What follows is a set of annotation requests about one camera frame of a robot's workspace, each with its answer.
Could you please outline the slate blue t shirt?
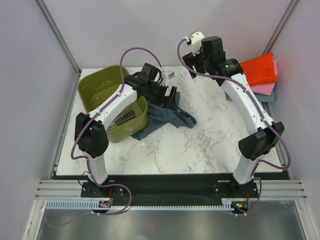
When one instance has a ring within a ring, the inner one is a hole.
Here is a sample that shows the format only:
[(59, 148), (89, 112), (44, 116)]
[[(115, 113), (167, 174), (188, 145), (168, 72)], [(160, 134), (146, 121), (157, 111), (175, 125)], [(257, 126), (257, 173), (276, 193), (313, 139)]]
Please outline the slate blue t shirt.
[(175, 111), (148, 103), (147, 124), (142, 130), (132, 134), (131, 137), (141, 141), (166, 124), (171, 124), (176, 128), (185, 127), (192, 129), (197, 124), (197, 120), (179, 107), (180, 92), (176, 93), (175, 103), (177, 105), (177, 110)]

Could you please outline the olive green plastic basket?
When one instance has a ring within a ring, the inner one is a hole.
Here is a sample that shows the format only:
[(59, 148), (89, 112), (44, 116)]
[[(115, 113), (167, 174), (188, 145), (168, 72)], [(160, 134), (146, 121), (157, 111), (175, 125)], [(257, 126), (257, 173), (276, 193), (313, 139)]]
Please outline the olive green plastic basket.
[[(99, 107), (121, 83), (119, 65), (103, 68), (82, 78), (77, 90), (85, 112), (89, 113)], [(147, 100), (142, 96), (127, 106), (106, 130), (108, 140), (118, 143), (144, 129), (148, 122), (147, 110)]]

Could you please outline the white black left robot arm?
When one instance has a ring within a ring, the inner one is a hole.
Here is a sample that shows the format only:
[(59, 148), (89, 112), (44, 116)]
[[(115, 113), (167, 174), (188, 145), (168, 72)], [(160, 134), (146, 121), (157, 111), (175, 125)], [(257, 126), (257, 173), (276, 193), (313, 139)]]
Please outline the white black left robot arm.
[(157, 100), (162, 107), (173, 108), (175, 99), (166, 95), (168, 81), (173, 72), (164, 71), (145, 63), (141, 71), (122, 76), (121, 84), (97, 108), (88, 114), (79, 113), (75, 121), (74, 145), (83, 152), (89, 178), (93, 183), (92, 191), (99, 197), (106, 196), (110, 185), (105, 166), (104, 153), (109, 146), (107, 128), (130, 104), (139, 98)]

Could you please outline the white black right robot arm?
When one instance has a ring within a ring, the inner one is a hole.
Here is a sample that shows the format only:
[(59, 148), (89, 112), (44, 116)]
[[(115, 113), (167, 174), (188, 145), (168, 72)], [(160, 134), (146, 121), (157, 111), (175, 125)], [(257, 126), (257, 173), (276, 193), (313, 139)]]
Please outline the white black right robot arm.
[(282, 122), (275, 122), (265, 112), (262, 104), (252, 92), (240, 63), (235, 58), (228, 59), (218, 36), (204, 37), (201, 32), (183, 38), (183, 43), (192, 51), (178, 59), (192, 78), (202, 76), (215, 80), (229, 96), (240, 113), (247, 130), (247, 137), (238, 141), (241, 156), (233, 172), (229, 191), (235, 197), (247, 191), (247, 183), (253, 179), (259, 161), (276, 146), (285, 130)]

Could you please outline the folded red t shirt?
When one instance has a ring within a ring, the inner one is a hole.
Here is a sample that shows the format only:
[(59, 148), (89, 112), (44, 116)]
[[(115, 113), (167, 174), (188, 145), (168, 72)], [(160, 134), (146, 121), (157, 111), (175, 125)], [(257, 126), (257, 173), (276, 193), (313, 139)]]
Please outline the folded red t shirt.
[(277, 80), (272, 52), (241, 62), (240, 66), (250, 87), (273, 84)]

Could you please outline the folded grey blue t shirt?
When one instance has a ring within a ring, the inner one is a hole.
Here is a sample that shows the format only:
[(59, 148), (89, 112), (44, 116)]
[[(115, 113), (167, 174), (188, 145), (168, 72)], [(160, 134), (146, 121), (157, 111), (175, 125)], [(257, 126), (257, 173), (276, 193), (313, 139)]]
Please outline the folded grey blue t shirt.
[[(260, 103), (273, 103), (275, 101), (274, 92), (272, 92), (271, 95), (264, 95), (260, 93), (253, 93), (252, 95), (255, 97), (255, 100)], [(244, 92), (242, 89), (225, 92), (225, 96), (228, 101), (232, 101), (234, 103), (252, 102), (248, 93)]]

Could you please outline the folded pink t shirt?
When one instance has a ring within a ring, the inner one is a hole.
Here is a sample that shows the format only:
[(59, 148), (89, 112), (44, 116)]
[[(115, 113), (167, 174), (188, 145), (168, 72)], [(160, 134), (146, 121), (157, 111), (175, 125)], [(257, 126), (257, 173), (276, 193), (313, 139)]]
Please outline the folded pink t shirt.
[[(277, 76), (278, 75), (278, 61), (277, 60), (273, 61), (273, 70), (274, 70), (275, 76)], [(268, 83), (268, 84), (258, 84), (258, 85), (251, 86), (251, 89), (254, 93), (270, 96), (272, 94), (274, 87), (275, 87), (275, 84), (276, 84), (275, 82)]]

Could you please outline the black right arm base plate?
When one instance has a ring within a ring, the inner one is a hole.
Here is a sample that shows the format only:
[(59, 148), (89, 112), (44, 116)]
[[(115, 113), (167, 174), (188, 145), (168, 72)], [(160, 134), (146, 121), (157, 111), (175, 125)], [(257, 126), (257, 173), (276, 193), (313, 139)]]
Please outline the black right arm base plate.
[(241, 198), (246, 199), (258, 197), (258, 187), (253, 181), (238, 184), (236, 181), (216, 181), (212, 185), (213, 194), (216, 198)]

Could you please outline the aluminium right corner post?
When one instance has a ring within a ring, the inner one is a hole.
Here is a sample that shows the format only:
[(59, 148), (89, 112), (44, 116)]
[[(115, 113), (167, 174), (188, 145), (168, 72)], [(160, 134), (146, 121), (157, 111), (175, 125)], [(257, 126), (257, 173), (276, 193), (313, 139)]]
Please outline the aluminium right corner post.
[(295, 9), (297, 8), (300, 2), (301, 2), (300, 0), (289, 1), (289, 4), (287, 5), (285, 11), (283, 12), (276, 28), (274, 29), (270, 39), (267, 42), (266, 47), (262, 52), (263, 54), (269, 53), (273, 49), (282, 31), (284, 30), (286, 24), (289, 22), (292, 14), (294, 13)]

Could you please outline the aluminium corner post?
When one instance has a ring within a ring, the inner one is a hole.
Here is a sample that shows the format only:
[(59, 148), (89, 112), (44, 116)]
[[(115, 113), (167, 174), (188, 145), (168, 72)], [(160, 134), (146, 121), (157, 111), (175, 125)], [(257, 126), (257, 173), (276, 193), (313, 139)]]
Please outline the aluminium corner post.
[(266, 47), (262, 52), (263, 54), (269, 53), (273, 49), (282, 31), (284, 30), (286, 24), (289, 22), (292, 14), (294, 13), (295, 9), (297, 8), (300, 2), (301, 2), (300, 0), (289, 1), (289, 4), (287, 5), (285, 11), (283, 12), (276, 28), (274, 29), (270, 39), (267, 42)]
[(39, 8), (42, 16), (44, 17), (45, 21), (47, 22), (50, 30), (52, 31), (54, 37), (56, 38), (58, 44), (60, 45), (60, 47), (62, 48), (65, 56), (67, 57), (69, 63), (71, 64), (72, 68), (74, 69), (74, 71), (77, 73), (77, 75), (80, 75), (82, 70), (79, 67), (79, 65), (77, 64), (73, 54), (71, 53), (70, 48), (68, 47), (61, 31), (59, 30), (52, 14), (50, 13), (46, 3), (44, 0), (35, 0), (34, 1), (35, 4), (37, 5), (37, 7)]

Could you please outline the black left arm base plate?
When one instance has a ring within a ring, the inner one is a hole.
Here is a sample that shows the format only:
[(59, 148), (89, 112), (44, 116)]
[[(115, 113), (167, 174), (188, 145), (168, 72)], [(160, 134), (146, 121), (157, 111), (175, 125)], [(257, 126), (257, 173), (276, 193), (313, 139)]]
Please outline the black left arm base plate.
[(99, 187), (91, 181), (82, 184), (82, 198), (123, 198), (126, 194), (122, 186)]

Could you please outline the aluminium extrusion rail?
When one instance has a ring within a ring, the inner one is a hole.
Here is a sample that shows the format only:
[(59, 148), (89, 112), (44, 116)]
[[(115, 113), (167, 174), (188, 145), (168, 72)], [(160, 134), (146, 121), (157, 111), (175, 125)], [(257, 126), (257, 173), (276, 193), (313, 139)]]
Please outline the aluminium extrusion rail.
[[(119, 187), (128, 187), (133, 196), (152, 196), (183, 194), (191, 196), (215, 197), (213, 183), (224, 180), (133, 180), (118, 184)], [(80, 199), (83, 183), (76, 180), (42, 180), (40, 181), (35, 197), (37, 199)], [(256, 180), (258, 196), (264, 200), (300, 200), (307, 195), (299, 180)]]

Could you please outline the aluminium left corner post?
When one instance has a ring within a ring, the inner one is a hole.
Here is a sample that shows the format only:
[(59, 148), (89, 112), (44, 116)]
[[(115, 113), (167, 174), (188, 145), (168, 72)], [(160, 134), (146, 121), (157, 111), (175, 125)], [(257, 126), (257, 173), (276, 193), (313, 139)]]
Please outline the aluminium left corner post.
[(35, 4), (37, 5), (37, 7), (39, 8), (42, 16), (44, 17), (45, 21), (47, 22), (50, 30), (52, 31), (54, 37), (56, 38), (58, 44), (60, 45), (60, 47), (62, 48), (65, 56), (67, 57), (69, 63), (71, 64), (72, 68), (74, 69), (74, 71), (77, 73), (77, 75), (80, 75), (82, 70), (79, 67), (79, 65), (77, 64), (73, 54), (71, 53), (70, 48), (68, 47), (61, 31), (59, 30), (52, 14), (50, 13), (46, 3), (44, 0), (35, 0), (34, 1)]

